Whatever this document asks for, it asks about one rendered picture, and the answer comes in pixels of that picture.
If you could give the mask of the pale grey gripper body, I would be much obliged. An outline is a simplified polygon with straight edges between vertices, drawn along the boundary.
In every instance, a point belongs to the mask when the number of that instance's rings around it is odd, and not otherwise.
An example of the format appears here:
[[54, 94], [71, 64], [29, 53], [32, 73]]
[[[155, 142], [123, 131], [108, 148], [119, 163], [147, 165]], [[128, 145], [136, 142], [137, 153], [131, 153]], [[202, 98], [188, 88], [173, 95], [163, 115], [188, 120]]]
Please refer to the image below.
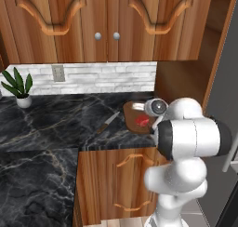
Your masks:
[[136, 111], [143, 111], [145, 109], [145, 104], [141, 102], [133, 103], [132, 109]]

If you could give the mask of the brown wooden cutting board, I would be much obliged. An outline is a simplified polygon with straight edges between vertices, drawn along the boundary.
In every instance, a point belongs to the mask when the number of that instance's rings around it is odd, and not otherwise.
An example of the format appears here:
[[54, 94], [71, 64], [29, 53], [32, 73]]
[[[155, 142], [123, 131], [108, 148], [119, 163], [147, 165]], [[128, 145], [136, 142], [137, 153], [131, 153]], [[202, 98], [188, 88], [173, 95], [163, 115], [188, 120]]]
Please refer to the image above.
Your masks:
[[153, 116], [149, 116], [149, 123], [146, 127], [139, 127], [135, 119], [140, 114], [145, 114], [143, 111], [136, 111], [132, 109], [132, 101], [128, 101], [123, 106], [124, 116], [126, 120], [126, 127], [129, 131], [136, 134], [149, 134], [152, 124], [155, 122], [156, 118]]

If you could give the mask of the wooden cupboard door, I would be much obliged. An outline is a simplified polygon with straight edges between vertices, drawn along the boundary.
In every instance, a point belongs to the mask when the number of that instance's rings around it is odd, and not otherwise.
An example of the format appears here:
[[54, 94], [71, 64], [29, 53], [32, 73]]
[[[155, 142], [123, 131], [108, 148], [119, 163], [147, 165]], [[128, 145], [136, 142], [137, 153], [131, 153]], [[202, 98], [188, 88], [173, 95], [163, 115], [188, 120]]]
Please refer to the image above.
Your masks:
[[[196, 60], [211, 0], [107, 0], [108, 60]], [[113, 34], [120, 39], [114, 40]]]
[[151, 215], [158, 195], [145, 188], [144, 174], [165, 163], [155, 147], [79, 153], [75, 209], [82, 223]]
[[105, 61], [106, 2], [0, 0], [0, 34], [4, 64]]

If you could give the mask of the red steak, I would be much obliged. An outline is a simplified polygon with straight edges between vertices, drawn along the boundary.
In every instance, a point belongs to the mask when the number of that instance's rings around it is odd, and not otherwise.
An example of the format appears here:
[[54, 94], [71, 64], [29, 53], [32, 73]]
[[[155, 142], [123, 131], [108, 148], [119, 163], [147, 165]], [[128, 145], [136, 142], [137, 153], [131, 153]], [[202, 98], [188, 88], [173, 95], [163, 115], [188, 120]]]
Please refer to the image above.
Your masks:
[[149, 123], [149, 116], [147, 114], [140, 114], [135, 119], [135, 122], [139, 127], [146, 127]]

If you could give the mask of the grey wall socket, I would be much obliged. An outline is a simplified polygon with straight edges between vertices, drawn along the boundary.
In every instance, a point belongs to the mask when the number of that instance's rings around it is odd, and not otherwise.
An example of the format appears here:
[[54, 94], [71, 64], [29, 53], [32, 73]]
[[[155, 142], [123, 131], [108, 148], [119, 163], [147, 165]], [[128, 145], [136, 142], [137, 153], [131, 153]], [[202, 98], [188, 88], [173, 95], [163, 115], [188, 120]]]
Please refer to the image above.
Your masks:
[[55, 82], [64, 82], [65, 81], [64, 68], [62, 65], [53, 65], [52, 73], [53, 73], [53, 80]]

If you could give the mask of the grey fridge door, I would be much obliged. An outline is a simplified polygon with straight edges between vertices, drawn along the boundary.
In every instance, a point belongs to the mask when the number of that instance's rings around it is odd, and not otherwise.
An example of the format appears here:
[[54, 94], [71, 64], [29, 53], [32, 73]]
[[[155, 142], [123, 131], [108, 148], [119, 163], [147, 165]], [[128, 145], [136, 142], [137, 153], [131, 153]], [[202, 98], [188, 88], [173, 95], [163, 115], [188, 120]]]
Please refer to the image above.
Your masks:
[[[238, 2], [216, 72], [206, 108], [208, 114], [224, 122], [238, 140]], [[208, 189], [199, 199], [209, 227], [238, 227], [238, 147], [227, 172], [222, 172], [226, 156], [205, 160]]]

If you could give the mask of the green plant in white pot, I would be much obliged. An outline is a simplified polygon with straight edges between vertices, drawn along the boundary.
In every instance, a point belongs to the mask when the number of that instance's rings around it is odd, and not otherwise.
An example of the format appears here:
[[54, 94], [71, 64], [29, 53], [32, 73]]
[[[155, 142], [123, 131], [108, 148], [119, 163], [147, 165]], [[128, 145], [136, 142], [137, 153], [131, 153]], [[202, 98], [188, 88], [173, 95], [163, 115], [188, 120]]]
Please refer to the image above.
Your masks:
[[8, 85], [2, 82], [2, 86], [16, 97], [16, 102], [20, 108], [29, 108], [32, 104], [32, 98], [29, 94], [33, 86], [32, 76], [28, 74], [26, 81], [23, 81], [17, 68], [14, 68], [13, 72], [14, 76], [11, 76], [9, 72], [3, 71], [3, 76], [8, 81]]

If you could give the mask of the wooden upper cupboard door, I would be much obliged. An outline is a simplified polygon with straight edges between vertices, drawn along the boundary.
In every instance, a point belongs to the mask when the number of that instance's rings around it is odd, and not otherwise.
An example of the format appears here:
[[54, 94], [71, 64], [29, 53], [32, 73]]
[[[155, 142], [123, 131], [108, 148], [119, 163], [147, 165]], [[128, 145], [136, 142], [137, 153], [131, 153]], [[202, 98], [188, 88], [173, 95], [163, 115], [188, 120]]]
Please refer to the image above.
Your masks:
[[[107, 0], [108, 60], [196, 60], [211, 0]], [[114, 40], [113, 34], [120, 39]]]
[[106, 2], [0, 0], [0, 34], [4, 64], [105, 61]]

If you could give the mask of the wooden lower cupboard door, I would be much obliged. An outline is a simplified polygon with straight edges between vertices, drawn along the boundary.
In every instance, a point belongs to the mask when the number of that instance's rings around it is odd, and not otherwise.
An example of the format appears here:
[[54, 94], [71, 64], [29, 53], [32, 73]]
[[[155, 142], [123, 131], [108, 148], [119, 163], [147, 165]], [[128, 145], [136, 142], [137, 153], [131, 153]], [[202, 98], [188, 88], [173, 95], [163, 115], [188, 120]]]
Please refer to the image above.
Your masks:
[[82, 223], [151, 215], [158, 195], [145, 188], [144, 174], [165, 163], [155, 147], [79, 153], [75, 209]]

